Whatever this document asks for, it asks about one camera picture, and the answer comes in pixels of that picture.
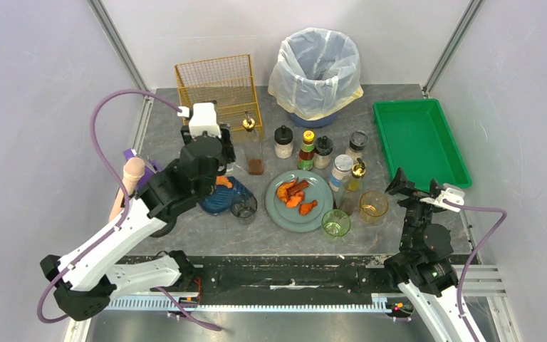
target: wire basket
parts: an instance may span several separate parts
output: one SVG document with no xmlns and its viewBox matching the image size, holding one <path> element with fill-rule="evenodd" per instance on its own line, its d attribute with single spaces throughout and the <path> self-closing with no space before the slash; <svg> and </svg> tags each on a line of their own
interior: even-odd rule
<svg viewBox="0 0 547 342">
<path fill-rule="evenodd" d="M 182 105 L 191 108 L 195 103 L 215 102 L 217 120 L 230 125 L 235 141 L 242 140 L 242 121 L 248 114 L 256 121 L 263 140 L 251 55 L 177 64 L 175 75 Z"/>
</svg>

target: trash can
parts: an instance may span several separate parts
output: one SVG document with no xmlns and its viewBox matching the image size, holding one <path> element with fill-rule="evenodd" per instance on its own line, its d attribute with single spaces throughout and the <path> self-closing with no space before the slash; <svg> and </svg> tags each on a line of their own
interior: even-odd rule
<svg viewBox="0 0 547 342">
<path fill-rule="evenodd" d="M 363 94 L 360 54 L 341 32 L 307 28 L 282 41 L 268 92 L 297 125 L 331 124 Z"/>
</svg>

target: white wall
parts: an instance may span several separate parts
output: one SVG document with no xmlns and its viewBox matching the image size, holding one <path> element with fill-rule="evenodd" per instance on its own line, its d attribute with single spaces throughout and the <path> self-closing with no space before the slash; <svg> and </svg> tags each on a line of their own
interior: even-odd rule
<svg viewBox="0 0 547 342">
<path fill-rule="evenodd" d="M 116 184 L 90 144 L 89 117 L 133 84 L 86 1 L 0 1 L 0 341 L 61 341 L 67 322 L 35 316 L 39 261 L 107 220 Z M 122 167 L 140 98 L 107 105 L 105 153 Z M 59 316 L 53 297 L 46 315 Z"/>
<path fill-rule="evenodd" d="M 489 242 L 525 341 L 547 341 L 547 1 L 486 1 L 441 81 L 473 187 L 509 212 Z M 477 214 L 481 235 L 496 214 Z"/>
<path fill-rule="evenodd" d="M 241 53 L 266 85 L 282 40 L 310 26 L 354 40 L 362 83 L 424 83 L 468 2 L 104 0 L 151 88 L 176 87 L 175 64 Z"/>
</svg>

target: robotic arm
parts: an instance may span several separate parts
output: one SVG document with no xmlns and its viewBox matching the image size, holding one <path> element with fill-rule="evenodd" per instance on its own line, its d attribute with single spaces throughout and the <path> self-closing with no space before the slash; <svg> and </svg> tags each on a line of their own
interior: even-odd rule
<svg viewBox="0 0 547 342">
<path fill-rule="evenodd" d="M 194 115 L 182 108 L 180 116 L 191 117 L 181 129 L 184 140 L 179 158 L 156 173 L 130 200 L 129 213 L 119 226 L 120 215 L 82 246 L 64 256 L 49 255 L 41 261 L 45 277 L 56 283 L 54 296 L 64 312 L 82 321 L 102 311 L 112 300 L 156 286 L 186 289 L 194 268 L 181 251 L 134 265 L 115 265 L 148 236 L 161 237 L 173 229 L 177 217 L 195 207 L 215 190 L 218 175 L 235 161 L 228 125 L 218 125 L 212 103 L 194 105 Z M 102 240 L 75 266 L 71 261 Z"/>
<path fill-rule="evenodd" d="M 446 202 L 463 205 L 464 192 L 436 180 L 431 181 L 429 192 L 417 190 L 401 167 L 385 191 L 408 196 L 398 202 L 406 208 L 400 252 L 385 260 L 393 283 L 421 314 L 435 341 L 485 341 L 477 325 L 466 325 L 458 310 L 461 305 L 464 316 L 471 318 L 464 298 L 460 303 L 456 300 L 458 277 L 449 263 L 454 252 L 449 230 L 431 223 L 435 212 L 458 212 L 459 208 Z"/>
</svg>

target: green tray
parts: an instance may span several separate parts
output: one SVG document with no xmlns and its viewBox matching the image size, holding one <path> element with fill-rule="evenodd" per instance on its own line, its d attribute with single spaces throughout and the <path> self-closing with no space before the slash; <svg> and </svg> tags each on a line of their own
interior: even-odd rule
<svg viewBox="0 0 547 342">
<path fill-rule="evenodd" d="M 420 190 L 429 191 L 432 178 L 441 184 L 471 186 L 471 176 L 438 100 L 382 101 L 373 108 L 390 179 L 402 167 Z"/>
</svg>

